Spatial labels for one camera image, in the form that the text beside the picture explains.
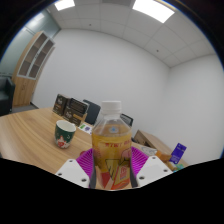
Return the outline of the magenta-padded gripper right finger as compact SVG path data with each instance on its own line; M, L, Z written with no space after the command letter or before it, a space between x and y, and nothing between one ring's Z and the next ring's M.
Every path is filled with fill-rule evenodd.
M157 156L147 156L139 149L131 148L130 181L133 188L146 186L171 173Z

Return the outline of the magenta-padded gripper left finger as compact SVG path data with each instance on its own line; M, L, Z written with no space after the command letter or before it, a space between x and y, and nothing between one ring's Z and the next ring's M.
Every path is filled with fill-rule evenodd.
M68 159L56 172L56 175L83 188L96 187L96 170L93 150L81 153L77 159Z

